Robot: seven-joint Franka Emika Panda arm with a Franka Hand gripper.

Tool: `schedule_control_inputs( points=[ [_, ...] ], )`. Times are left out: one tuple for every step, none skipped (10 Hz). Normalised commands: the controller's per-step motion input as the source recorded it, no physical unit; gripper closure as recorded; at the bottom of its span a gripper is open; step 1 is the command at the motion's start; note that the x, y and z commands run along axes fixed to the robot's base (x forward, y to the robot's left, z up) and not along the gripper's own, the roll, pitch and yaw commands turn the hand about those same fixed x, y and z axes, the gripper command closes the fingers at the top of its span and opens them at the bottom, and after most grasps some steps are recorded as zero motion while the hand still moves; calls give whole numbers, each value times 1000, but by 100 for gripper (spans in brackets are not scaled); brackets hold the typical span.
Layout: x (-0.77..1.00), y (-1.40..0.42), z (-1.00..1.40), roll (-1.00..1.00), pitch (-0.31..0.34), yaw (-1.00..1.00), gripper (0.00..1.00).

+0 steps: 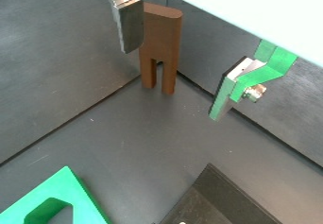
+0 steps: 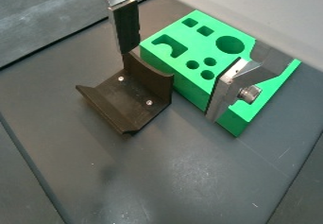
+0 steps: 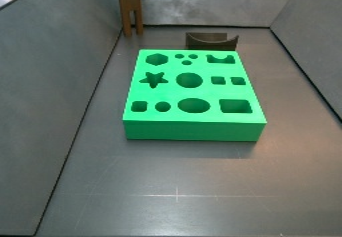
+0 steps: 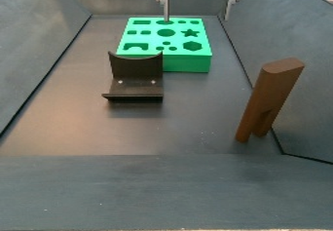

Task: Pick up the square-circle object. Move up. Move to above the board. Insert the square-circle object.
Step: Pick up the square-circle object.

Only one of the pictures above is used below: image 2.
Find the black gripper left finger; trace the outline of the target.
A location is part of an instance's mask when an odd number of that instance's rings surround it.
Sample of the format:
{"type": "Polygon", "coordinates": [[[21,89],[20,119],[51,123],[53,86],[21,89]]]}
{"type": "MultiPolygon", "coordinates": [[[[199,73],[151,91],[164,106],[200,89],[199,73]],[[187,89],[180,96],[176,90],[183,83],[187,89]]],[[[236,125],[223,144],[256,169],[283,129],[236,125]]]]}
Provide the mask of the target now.
{"type": "Polygon", "coordinates": [[[128,53],[140,42],[139,8],[136,0],[104,0],[113,24],[120,53],[128,53]]]}

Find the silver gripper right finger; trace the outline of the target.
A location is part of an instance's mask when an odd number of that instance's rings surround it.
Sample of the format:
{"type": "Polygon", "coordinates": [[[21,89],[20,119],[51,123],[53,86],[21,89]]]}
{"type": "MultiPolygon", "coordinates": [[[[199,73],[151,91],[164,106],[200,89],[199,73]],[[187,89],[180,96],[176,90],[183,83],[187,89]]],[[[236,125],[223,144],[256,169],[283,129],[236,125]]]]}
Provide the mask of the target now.
{"type": "Polygon", "coordinates": [[[204,112],[212,122],[239,99],[251,104],[262,91],[256,84],[278,77],[292,62],[288,54],[262,41],[255,42],[250,58],[236,58],[216,78],[204,112]]]}

